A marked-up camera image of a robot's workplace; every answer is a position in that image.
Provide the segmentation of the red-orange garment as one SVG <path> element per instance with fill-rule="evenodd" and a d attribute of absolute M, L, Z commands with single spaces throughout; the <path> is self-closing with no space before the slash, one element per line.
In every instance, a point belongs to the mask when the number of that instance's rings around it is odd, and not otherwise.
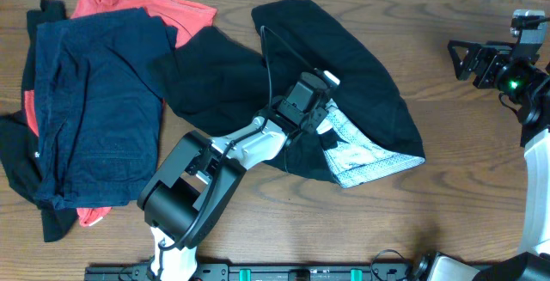
<path fill-rule="evenodd" d="M 183 46 L 203 27 L 211 26 L 217 13 L 215 8 L 187 0 L 77 0 L 76 9 L 70 18 L 138 8 L 143 8 L 149 16 L 160 16 L 165 24 L 177 29 L 176 48 Z M 29 39 L 35 40 L 38 24 L 63 20 L 65 17 L 63 2 L 41 0 L 39 10 L 27 12 Z M 35 50 L 30 46 L 21 82 L 21 104 L 29 129 L 38 137 L 39 129 L 34 108 L 34 61 L 31 62 L 31 53 L 35 53 Z M 111 209 L 112 207 L 76 208 L 75 213 L 80 225 L 89 227 L 99 222 Z"/>

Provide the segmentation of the black shorts with white lining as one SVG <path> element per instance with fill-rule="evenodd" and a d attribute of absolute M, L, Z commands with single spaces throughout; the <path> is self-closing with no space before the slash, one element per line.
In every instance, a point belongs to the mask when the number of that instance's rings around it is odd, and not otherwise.
<path fill-rule="evenodd" d="M 424 163 L 421 136 L 388 71 L 336 19 L 311 0 L 260 5 L 251 16 L 266 36 L 266 55 L 206 27 L 150 62 L 177 116 L 221 137 L 248 125 L 304 71 L 328 70 L 340 84 L 327 126 L 301 136 L 270 166 L 348 188 Z"/>

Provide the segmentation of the black garment under pile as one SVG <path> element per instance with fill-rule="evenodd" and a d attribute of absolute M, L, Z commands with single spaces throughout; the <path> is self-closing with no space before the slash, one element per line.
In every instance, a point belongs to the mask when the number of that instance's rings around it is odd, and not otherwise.
<path fill-rule="evenodd" d="M 41 0 L 38 9 L 27 12 L 29 48 L 21 80 L 21 109 L 1 116 L 1 163 L 9 187 L 40 211 L 45 242 L 64 238 L 77 220 L 75 209 L 55 210 L 34 200 L 42 181 L 37 163 L 38 126 L 33 117 L 37 27 L 66 18 L 65 5 L 57 0 Z"/>

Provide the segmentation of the black mounting rail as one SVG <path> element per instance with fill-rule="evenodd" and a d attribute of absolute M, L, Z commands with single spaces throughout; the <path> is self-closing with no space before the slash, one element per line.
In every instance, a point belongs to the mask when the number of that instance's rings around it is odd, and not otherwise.
<path fill-rule="evenodd" d="M 146 264 L 128 267 L 90 266 L 85 269 L 86 281 L 143 281 L 150 277 Z M 202 264 L 191 281 L 370 281 L 403 280 L 409 273 L 405 264 L 370 266 L 232 266 Z"/>

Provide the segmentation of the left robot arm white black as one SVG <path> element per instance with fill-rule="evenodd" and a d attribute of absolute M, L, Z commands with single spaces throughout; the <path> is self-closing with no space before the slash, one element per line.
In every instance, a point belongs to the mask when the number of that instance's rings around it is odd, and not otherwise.
<path fill-rule="evenodd" d="M 199 243 L 223 214 L 245 173 L 273 159 L 301 135 L 321 132 L 333 105 L 325 98 L 303 102 L 282 97 L 228 135 L 184 135 L 137 200 L 155 243 L 148 278 L 190 279 L 198 267 Z"/>

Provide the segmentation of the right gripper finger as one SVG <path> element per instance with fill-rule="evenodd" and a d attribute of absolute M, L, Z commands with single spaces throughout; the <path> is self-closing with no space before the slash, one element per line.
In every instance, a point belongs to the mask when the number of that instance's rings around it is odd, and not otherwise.
<path fill-rule="evenodd" d="M 472 57 L 466 47 L 449 47 L 449 55 L 453 64 L 456 79 L 466 81 L 471 74 Z"/>
<path fill-rule="evenodd" d="M 458 58 L 459 57 L 459 49 L 463 49 L 465 51 L 466 57 L 473 57 L 475 56 L 483 46 L 480 43 L 477 42 L 471 42 L 471 41 L 463 41 L 463 40 L 450 40 L 447 49 L 449 51 L 449 55 L 452 58 Z"/>

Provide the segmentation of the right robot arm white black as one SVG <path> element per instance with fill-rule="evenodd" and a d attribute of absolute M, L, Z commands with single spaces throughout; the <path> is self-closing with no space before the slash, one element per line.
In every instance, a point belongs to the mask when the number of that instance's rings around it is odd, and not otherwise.
<path fill-rule="evenodd" d="M 496 89 L 522 126 L 528 170 L 522 239 L 517 254 L 480 270 L 441 253 L 423 256 L 410 280 L 549 279 L 549 72 L 535 67 L 541 43 L 451 40 L 455 75 L 477 89 Z"/>

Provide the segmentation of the navy blue folded shorts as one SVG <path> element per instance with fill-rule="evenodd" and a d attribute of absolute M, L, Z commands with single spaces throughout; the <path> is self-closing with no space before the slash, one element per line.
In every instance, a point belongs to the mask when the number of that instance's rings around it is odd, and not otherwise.
<path fill-rule="evenodd" d="M 156 171 L 162 120 L 161 92 L 147 66 L 175 40 L 174 27 L 143 9 L 38 26 L 37 201 L 97 208 L 138 197 Z"/>

